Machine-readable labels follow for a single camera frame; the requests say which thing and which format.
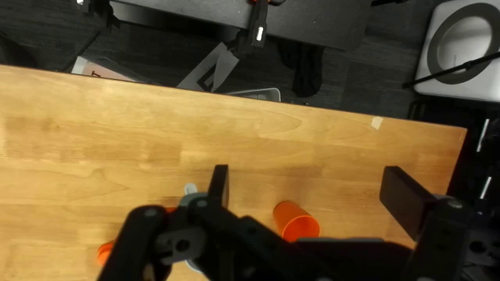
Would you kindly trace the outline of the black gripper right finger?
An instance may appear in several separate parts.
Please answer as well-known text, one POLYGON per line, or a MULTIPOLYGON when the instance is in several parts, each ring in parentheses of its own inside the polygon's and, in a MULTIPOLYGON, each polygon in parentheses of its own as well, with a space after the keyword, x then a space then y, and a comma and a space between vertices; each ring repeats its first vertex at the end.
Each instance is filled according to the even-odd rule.
POLYGON ((424 217, 437 198, 403 169, 387 165, 382 170, 379 201, 406 234, 417 240, 423 229, 424 217))

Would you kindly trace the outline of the white ABB robot base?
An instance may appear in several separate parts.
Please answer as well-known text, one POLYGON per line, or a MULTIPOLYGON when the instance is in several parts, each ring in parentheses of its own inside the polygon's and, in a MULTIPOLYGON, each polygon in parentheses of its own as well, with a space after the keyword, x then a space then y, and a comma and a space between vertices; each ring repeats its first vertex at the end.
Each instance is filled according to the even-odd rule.
MULTIPOLYGON (((429 19, 415 78, 429 76, 500 50, 500 0, 445 0, 429 19)), ((423 95, 500 101, 500 61, 413 86, 423 95)))

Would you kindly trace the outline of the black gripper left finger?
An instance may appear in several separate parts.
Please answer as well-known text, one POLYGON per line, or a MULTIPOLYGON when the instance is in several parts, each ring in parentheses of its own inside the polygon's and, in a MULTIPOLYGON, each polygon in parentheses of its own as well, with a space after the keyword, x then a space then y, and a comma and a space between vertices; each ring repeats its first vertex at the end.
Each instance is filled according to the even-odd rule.
POLYGON ((212 178, 207 187, 207 197, 220 206, 228 204, 228 173, 226 164, 217 164, 212 170, 212 178))

